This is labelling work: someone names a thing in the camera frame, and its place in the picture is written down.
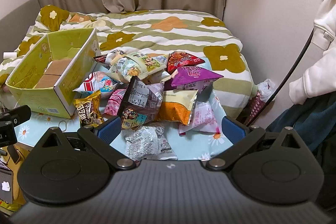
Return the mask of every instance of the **yellow cardboard box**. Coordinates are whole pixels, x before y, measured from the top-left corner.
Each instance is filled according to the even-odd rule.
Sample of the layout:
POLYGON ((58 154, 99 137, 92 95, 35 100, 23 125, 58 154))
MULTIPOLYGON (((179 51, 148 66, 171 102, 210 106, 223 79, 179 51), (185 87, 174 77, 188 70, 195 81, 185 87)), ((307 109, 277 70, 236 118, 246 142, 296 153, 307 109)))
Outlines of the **yellow cardboard box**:
POLYGON ((73 92, 93 71, 100 55, 96 29, 84 28, 52 32, 44 35, 22 59, 6 81, 9 90, 20 105, 32 111, 70 118, 75 111, 73 92), (54 87, 34 87, 53 60, 73 58, 54 87))

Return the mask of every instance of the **purple snack bag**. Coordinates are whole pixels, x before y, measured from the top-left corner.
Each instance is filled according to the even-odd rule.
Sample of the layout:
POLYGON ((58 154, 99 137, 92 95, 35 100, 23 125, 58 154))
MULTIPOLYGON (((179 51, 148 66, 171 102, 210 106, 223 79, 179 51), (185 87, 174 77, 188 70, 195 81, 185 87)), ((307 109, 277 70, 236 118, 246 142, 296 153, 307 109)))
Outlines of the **purple snack bag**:
POLYGON ((175 77, 166 82, 165 90, 178 89, 178 90, 198 90, 202 92, 208 85, 215 82, 219 78, 224 77, 211 70, 200 67, 180 67, 177 69, 178 73, 175 77))

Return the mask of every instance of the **blue gripper pad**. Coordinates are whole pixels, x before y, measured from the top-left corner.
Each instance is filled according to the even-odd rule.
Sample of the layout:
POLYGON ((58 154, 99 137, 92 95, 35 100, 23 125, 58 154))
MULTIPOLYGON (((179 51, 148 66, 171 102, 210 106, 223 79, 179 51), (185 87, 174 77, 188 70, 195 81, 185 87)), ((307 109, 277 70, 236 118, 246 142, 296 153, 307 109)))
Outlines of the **blue gripper pad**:
POLYGON ((238 143, 241 139, 250 133, 250 130, 247 126, 244 126, 242 123, 232 119, 229 116, 225 116, 222 119, 222 131, 223 134, 233 144, 238 143))
POLYGON ((105 143, 110 144, 121 132, 121 120, 118 116, 113 116, 106 122, 94 129, 94 133, 105 143))

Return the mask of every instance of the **gray headboard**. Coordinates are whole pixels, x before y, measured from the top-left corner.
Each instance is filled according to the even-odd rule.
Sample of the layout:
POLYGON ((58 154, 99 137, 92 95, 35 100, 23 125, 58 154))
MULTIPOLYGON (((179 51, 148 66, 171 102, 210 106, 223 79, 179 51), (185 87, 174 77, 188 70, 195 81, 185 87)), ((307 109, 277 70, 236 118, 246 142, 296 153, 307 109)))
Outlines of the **gray headboard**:
POLYGON ((29 0, 0 19, 0 63, 4 52, 13 52, 21 43, 40 9, 38 0, 29 0))

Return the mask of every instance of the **red snack bag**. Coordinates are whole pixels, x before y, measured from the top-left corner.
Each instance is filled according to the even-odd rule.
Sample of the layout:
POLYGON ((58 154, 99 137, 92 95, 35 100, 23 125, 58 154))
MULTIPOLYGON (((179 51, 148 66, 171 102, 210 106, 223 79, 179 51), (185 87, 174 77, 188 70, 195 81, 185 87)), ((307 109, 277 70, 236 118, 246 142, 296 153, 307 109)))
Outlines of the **red snack bag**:
POLYGON ((177 68, 184 66, 195 66, 205 61, 186 52, 173 52, 169 55, 167 72, 172 74, 177 68))

